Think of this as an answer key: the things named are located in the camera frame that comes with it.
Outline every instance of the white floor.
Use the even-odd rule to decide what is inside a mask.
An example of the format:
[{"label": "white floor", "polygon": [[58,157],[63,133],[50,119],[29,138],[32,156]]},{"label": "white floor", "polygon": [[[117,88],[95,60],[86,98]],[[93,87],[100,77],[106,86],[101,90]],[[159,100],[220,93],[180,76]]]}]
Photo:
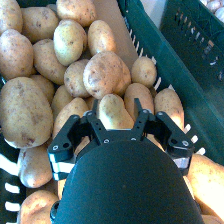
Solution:
[{"label": "white floor", "polygon": [[166,0],[141,0],[146,13],[159,28]]}]

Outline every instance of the screw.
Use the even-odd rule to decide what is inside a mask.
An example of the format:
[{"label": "screw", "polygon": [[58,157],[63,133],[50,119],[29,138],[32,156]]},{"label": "screw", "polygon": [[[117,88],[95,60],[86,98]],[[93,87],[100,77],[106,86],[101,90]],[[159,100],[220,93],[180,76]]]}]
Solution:
[{"label": "screw", "polygon": [[183,144],[184,146],[189,146],[189,143],[188,143],[187,141],[182,141],[182,144]]},{"label": "screw", "polygon": [[109,139],[105,139],[105,140],[103,141],[103,143],[109,143],[109,142],[110,142]]},{"label": "screw", "polygon": [[58,145],[55,145],[54,147],[53,147],[53,150],[57,150],[58,149]]}]

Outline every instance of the potato skin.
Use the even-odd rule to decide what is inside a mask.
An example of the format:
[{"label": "potato skin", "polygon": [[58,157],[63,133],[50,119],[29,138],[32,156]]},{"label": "potato skin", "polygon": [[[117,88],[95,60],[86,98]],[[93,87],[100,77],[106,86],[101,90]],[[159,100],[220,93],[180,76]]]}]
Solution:
[{"label": "potato skin", "polygon": [[205,224],[224,224],[220,218],[212,215],[202,215],[202,219]]},{"label": "potato skin", "polygon": [[38,190],[29,195],[22,203],[17,216],[18,224],[51,224],[50,211],[58,197],[46,190]]},{"label": "potato skin", "polygon": [[22,32],[22,12],[16,0],[0,0],[0,24],[0,36],[8,29]]},{"label": "potato skin", "polygon": [[83,72],[88,61],[87,59],[82,59],[73,62],[65,71],[65,87],[72,97],[86,98],[90,96],[83,83]]},{"label": "potato skin", "polygon": [[33,47],[17,30],[6,30],[0,37],[0,72],[6,80],[28,77],[33,67]]},{"label": "potato skin", "polygon": [[33,49],[36,70],[53,83],[63,85],[66,67],[56,57],[53,40],[40,40],[33,45]]},{"label": "potato skin", "polygon": [[96,20],[96,8],[92,0],[57,0],[56,6],[61,19],[73,19],[83,27]]},{"label": "potato skin", "polygon": [[42,75],[31,75],[30,78],[37,83],[51,104],[55,93],[54,84]]},{"label": "potato skin", "polygon": [[58,26],[59,20],[56,14],[47,7],[22,8],[23,29],[22,34],[31,43],[43,39],[53,39],[54,30]]},{"label": "potato skin", "polygon": [[9,80],[1,90],[0,123],[3,136],[14,148],[32,148],[51,136],[53,115],[49,102],[30,78]]},{"label": "potato skin", "polygon": [[102,98],[98,117],[106,129],[130,129],[134,125],[122,98],[116,94],[107,94]]},{"label": "potato skin", "polygon": [[102,51],[116,52],[116,41],[110,26],[102,21],[94,21],[88,30],[88,46],[91,55]]},{"label": "potato skin", "polygon": [[124,104],[126,110],[134,121],[136,120],[134,115],[135,98],[139,99],[143,109],[150,109],[152,114],[154,114],[154,103],[150,90],[140,83],[132,83],[126,89]]},{"label": "potato skin", "polygon": [[54,31],[54,50],[58,61],[69,66],[77,61],[83,52],[83,36],[77,22],[60,22]]},{"label": "potato skin", "polygon": [[184,130],[184,110],[177,93],[169,88],[160,91],[154,99],[155,114],[164,111],[176,123],[176,125]]},{"label": "potato skin", "polygon": [[111,93],[122,96],[131,83],[131,75],[119,56],[104,51],[90,59],[83,73],[83,82],[93,97],[102,99]]},{"label": "potato skin", "polygon": [[48,144],[30,149],[20,149],[17,166],[22,184],[28,188],[38,188],[52,178],[47,154]]},{"label": "potato skin", "polygon": [[224,167],[206,156],[194,154],[187,177],[202,214],[224,221]]},{"label": "potato skin", "polygon": [[157,70],[153,61],[147,57],[138,58],[131,69],[131,80],[151,88],[156,81]]},{"label": "potato skin", "polygon": [[67,91],[65,85],[62,85],[57,89],[51,104],[54,121],[63,107],[69,104],[73,99],[74,98]]},{"label": "potato skin", "polygon": [[67,104],[61,112],[56,117],[54,122],[54,129],[52,138],[54,139],[61,128],[64,126],[66,121],[69,119],[71,115],[78,115],[80,117],[83,116],[84,112],[88,111],[89,108],[86,102],[82,98],[74,98],[69,104]]}]

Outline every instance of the potato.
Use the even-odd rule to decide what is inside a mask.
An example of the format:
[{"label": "potato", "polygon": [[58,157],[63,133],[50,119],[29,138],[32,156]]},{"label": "potato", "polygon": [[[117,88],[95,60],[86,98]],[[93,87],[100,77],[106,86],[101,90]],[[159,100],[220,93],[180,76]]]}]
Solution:
[{"label": "potato", "polygon": [[23,29],[22,34],[31,43],[43,39],[53,39],[54,30],[58,26],[59,20],[56,14],[47,7],[22,8]]},{"label": "potato", "polygon": [[52,178],[47,154],[48,144],[31,149],[21,149],[17,162],[19,178],[25,187],[41,187]]},{"label": "potato", "polygon": [[202,215],[202,219],[205,224],[224,224],[224,222],[220,218],[212,215]]},{"label": "potato", "polygon": [[128,67],[112,51],[94,55],[87,63],[83,82],[86,90],[96,99],[114,93],[122,96],[131,83]]},{"label": "potato", "polygon": [[72,25],[76,26],[77,29],[79,29],[80,33],[82,34],[82,40],[83,40],[83,52],[86,50],[87,45],[88,45],[88,38],[87,38],[87,34],[86,31],[84,30],[84,28],[77,22],[75,22],[72,19],[63,19],[60,21],[60,24],[67,24],[67,23],[72,23]]},{"label": "potato", "polygon": [[34,192],[23,201],[17,223],[51,224],[51,207],[58,200],[58,197],[49,191],[39,190]]},{"label": "potato", "polygon": [[69,104],[67,104],[61,112],[56,117],[54,122],[54,129],[52,137],[55,138],[58,132],[61,130],[63,125],[69,119],[71,115],[79,115],[80,117],[83,116],[84,112],[88,111],[89,108],[85,101],[82,98],[74,98]]},{"label": "potato", "polygon": [[74,98],[69,94],[65,85],[62,85],[57,89],[51,104],[54,121],[58,116],[59,112],[73,99]]},{"label": "potato", "polygon": [[42,75],[31,75],[30,78],[37,83],[51,104],[55,93],[54,84]]},{"label": "potato", "polygon": [[141,83],[150,88],[156,81],[156,66],[150,58],[138,58],[131,69],[131,80],[134,83]]},{"label": "potato", "polygon": [[116,41],[110,26],[102,21],[94,21],[88,30],[88,45],[91,55],[102,51],[116,52]]},{"label": "potato", "polygon": [[224,221],[224,167],[206,156],[194,154],[187,177],[202,214]]},{"label": "potato", "polygon": [[83,83],[83,72],[88,61],[87,59],[82,59],[73,62],[65,71],[65,87],[73,97],[87,98],[90,96]]},{"label": "potato", "polygon": [[33,68],[33,47],[17,30],[6,30],[0,37],[0,73],[10,80],[28,77]]},{"label": "potato", "polygon": [[124,104],[126,110],[134,121],[136,120],[134,114],[135,98],[139,99],[142,109],[149,109],[152,114],[154,114],[154,103],[149,89],[140,83],[132,83],[126,89],[124,95]]},{"label": "potato", "polygon": [[33,49],[36,70],[53,83],[63,85],[66,67],[56,57],[53,40],[40,40],[33,45]]},{"label": "potato", "polygon": [[57,0],[56,6],[61,19],[73,19],[83,27],[96,20],[96,8],[92,0]]},{"label": "potato", "polygon": [[78,24],[63,20],[54,31],[54,50],[58,61],[69,66],[77,61],[83,52],[83,36]]},{"label": "potato", "polygon": [[33,148],[50,138],[52,110],[32,79],[18,77],[3,86],[0,123],[5,140],[14,148]]},{"label": "potato", "polygon": [[184,110],[180,98],[177,93],[169,88],[160,91],[154,99],[155,113],[164,111],[176,123],[176,125],[184,130]]},{"label": "potato", "polygon": [[23,18],[16,0],[0,0],[0,36],[8,29],[22,32]]},{"label": "potato", "polygon": [[99,119],[106,129],[130,129],[134,125],[124,107],[124,101],[115,94],[107,94],[100,101]]}]

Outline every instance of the green plastic crate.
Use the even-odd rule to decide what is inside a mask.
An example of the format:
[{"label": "green plastic crate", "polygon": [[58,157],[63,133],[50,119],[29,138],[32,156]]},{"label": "green plastic crate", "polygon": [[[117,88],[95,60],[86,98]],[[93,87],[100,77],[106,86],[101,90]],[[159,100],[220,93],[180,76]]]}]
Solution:
[{"label": "green plastic crate", "polygon": [[[46,6],[55,3],[53,0],[18,0],[18,2],[21,7]],[[171,84],[180,96],[185,111],[185,124],[191,126],[187,136],[190,138],[197,136],[195,147],[197,149],[204,147],[208,157],[224,165],[223,125],[216,117],[203,89],[144,12],[140,1],[118,0],[118,4],[138,54],[153,56],[157,61],[158,77],[162,80],[158,90]],[[2,135],[0,146],[1,155],[12,162],[17,161],[18,151],[8,146]],[[25,188],[18,177],[2,169],[0,169],[0,177],[0,223],[13,223],[16,222],[16,212],[6,211],[5,202],[21,204],[25,199]],[[12,196],[6,192],[7,181],[12,185],[20,186],[20,193]]]}]

